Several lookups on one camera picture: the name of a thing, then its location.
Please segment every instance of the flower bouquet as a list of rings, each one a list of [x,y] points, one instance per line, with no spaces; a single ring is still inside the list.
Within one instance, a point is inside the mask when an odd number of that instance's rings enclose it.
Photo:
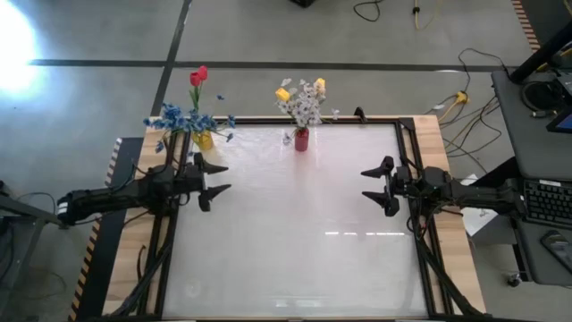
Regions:
[[[200,114],[198,112],[198,101],[206,77],[207,70],[205,66],[201,66],[197,72],[192,72],[190,75],[190,84],[193,86],[193,89],[191,89],[189,93],[193,102],[193,108],[189,111],[189,116],[186,116],[180,107],[163,103],[160,118],[146,118],[143,120],[143,123],[147,127],[152,127],[156,130],[165,130],[163,137],[157,142],[156,153],[161,152],[165,148],[167,138],[181,132],[190,132],[193,142],[195,142],[201,150],[209,150],[213,147],[211,133],[224,136],[227,142],[232,140],[232,133],[223,134],[222,131],[229,127],[235,127],[234,116],[229,115],[226,122],[218,123],[212,115]],[[217,98],[224,100],[224,97],[221,95],[217,95]]]
[[[298,87],[284,89],[292,79],[282,81],[281,87],[276,90],[276,105],[281,112],[291,116],[296,121],[296,129],[291,135],[284,134],[283,143],[290,144],[294,136],[294,147],[297,151],[307,150],[310,125],[322,123],[320,105],[325,101],[325,80],[317,79],[314,83],[300,80]],[[334,111],[334,119],[339,111]]]

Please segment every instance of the gray floor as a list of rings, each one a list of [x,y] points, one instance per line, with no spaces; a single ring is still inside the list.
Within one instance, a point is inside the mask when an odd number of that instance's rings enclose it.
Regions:
[[[357,2],[317,0],[302,10],[286,0],[194,0],[177,59],[459,65],[458,53],[474,47],[515,65],[531,54],[509,0],[445,0],[440,16],[421,32],[414,31],[410,2],[382,2],[382,18],[376,23],[362,21],[352,12]],[[13,7],[0,6],[0,17],[19,10],[21,15],[10,15],[21,19],[13,24],[15,30],[9,31],[28,36],[11,40],[3,53],[11,58],[28,50],[26,57],[37,59],[164,61],[182,3],[11,0],[8,4]],[[426,20],[435,1],[421,3],[422,20]],[[371,8],[364,11],[374,13]],[[471,53],[464,59],[469,65],[497,64]],[[0,178],[14,195],[46,191],[61,196],[69,190],[101,186],[115,139],[143,135],[141,120],[150,114],[163,71],[16,67],[6,59],[0,61]],[[190,105],[188,73],[186,69],[173,70],[165,101]],[[216,114],[278,114],[273,91],[287,77],[324,77],[328,86],[324,108],[339,109],[343,114],[351,114],[357,106],[368,114],[422,114],[463,89],[467,79],[461,72],[220,69],[209,73],[203,107]],[[491,85],[488,73],[471,73],[467,111],[492,97]],[[226,99],[216,100],[217,94]],[[500,111],[487,120],[505,133],[475,154],[492,170],[511,157],[512,151]],[[459,122],[447,128],[443,136],[452,138],[464,125]],[[478,148],[493,135],[478,126],[466,147]],[[450,165],[457,177],[483,174],[468,157],[452,158]],[[40,197],[31,202],[49,209]],[[66,319],[88,229],[47,227],[31,265],[62,275],[67,290],[42,301],[25,299],[21,295],[30,290],[41,294],[58,290],[51,275],[31,269],[22,279],[23,291],[10,299],[5,318]],[[570,290],[537,284],[512,289],[504,284],[499,268],[514,269],[510,250],[478,247],[474,258],[487,310],[493,315],[565,321],[572,314]]]

